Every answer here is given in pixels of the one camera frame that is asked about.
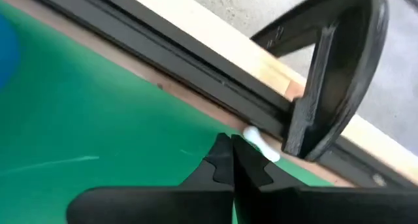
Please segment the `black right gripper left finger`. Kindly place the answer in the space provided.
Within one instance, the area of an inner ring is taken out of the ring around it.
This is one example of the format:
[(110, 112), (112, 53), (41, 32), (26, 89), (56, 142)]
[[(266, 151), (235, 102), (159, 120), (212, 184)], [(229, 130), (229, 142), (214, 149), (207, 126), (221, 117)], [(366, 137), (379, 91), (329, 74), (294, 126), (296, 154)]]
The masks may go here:
[(232, 140), (217, 135), (198, 167), (177, 186), (96, 187), (67, 208), (68, 224), (232, 224)]

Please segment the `blue plastic bin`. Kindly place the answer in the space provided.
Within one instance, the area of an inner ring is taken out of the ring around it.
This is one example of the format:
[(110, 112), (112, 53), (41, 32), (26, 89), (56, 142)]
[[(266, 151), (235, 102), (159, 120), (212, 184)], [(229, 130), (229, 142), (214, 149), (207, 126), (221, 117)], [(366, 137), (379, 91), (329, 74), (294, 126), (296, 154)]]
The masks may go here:
[(20, 62), (20, 43), (12, 24), (0, 14), (0, 89), (5, 87)]

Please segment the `black table clamp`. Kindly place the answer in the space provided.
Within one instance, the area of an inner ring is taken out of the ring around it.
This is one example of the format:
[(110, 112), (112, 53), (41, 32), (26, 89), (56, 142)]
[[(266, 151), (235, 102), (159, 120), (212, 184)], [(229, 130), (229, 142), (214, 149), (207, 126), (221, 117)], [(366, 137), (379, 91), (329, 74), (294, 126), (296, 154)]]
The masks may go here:
[(370, 86), (388, 23), (387, 0), (305, 0), (252, 36), (275, 57), (314, 47), (283, 152), (314, 161), (331, 147)]

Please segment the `white plastic bone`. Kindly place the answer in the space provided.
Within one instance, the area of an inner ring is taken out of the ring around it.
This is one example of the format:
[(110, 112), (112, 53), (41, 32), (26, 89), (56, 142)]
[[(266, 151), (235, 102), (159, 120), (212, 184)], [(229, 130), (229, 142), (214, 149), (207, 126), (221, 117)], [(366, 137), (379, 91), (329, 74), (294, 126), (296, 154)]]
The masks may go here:
[(243, 136), (248, 141), (254, 144), (259, 151), (271, 162), (276, 163), (280, 160), (280, 154), (274, 150), (261, 136), (258, 128), (254, 126), (247, 126), (243, 130)]

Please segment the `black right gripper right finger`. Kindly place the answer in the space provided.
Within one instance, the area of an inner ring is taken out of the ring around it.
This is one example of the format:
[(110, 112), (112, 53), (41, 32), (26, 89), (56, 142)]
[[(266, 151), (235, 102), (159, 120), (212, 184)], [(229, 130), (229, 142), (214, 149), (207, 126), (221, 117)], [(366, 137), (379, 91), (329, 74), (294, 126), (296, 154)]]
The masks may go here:
[(418, 189), (311, 187), (231, 140), (239, 224), (418, 224)]

